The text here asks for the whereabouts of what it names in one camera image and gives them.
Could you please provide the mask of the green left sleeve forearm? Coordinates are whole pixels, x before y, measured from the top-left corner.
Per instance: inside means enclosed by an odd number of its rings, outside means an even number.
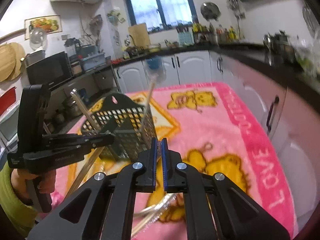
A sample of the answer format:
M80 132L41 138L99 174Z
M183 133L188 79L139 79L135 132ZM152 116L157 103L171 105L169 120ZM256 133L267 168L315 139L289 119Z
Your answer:
M13 227L25 238L35 225L37 212L32 204L26 205L16 196L11 174L12 168L5 163L1 170L1 207Z

